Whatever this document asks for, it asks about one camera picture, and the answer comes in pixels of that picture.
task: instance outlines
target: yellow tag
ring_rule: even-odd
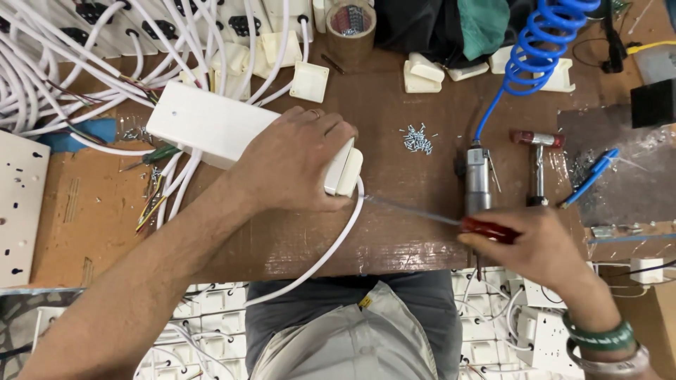
[[[371,305],[372,302],[373,302],[373,301],[372,301],[368,296],[366,296],[366,297],[364,297],[364,299],[359,303],[358,306],[361,307],[361,308],[367,308],[367,307],[369,307],[369,306]]]

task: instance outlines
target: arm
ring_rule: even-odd
[[[555,291],[568,306],[575,326],[589,332],[604,332],[620,324],[622,316],[615,306],[610,289],[579,255],[553,210],[536,207],[488,211],[476,215],[476,218],[511,227],[522,235],[514,245],[504,245],[471,233],[461,234],[458,239],[507,269]],[[581,354],[584,359],[594,362],[618,362],[630,357],[635,351],[636,344],[633,344],[624,350],[581,350]],[[606,376],[605,379],[618,378]],[[660,378],[650,368],[638,377],[622,379]]]
[[[356,129],[317,112],[284,113],[230,171],[103,273],[54,322],[20,378],[131,379],[191,277],[244,222],[269,208],[335,211],[350,203],[324,192],[324,170]]]

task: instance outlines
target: hand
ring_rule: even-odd
[[[546,207],[494,210],[472,215],[522,233],[514,245],[464,233],[458,240],[499,262],[505,268],[555,291],[562,297],[570,284],[593,275],[556,213]]]
[[[294,107],[253,139],[227,175],[259,211],[336,211],[352,201],[326,194],[324,178],[333,157],[355,136],[357,129],[339,114]]]

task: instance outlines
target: gray pants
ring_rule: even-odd
[[[294,290],[247,308],[246,365],[252,373],[272,336],[288,327],[304,325],[340,306],[358,304],[378,280],[388,284],[418,319],[432,347],[440,380],[456,380],[462,345],[462,324],[453,298],[448,270],[383,276],[308,279]],[[292,280],[249,284],[248,299],[272,293]]]

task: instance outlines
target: blue pen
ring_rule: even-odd
[[[610,160],[611,158],[617,157],[617,155],[620,153],[620,149],[614,148],[601,156],[601,158],[596,162],[592,167],[591,167],[591,177],[589,177],[582,186],[580,186],[577,190],[575,190],[570,196],[566,198],[566,200],[563,201],[561,206],[559,208],[568,208],[574,201],[577,200],[577,198],[580,197],[587,189],[591,187],[591,185],[596,182],[598,177],[601,176],[604,170],[606,170],[612,161]]]

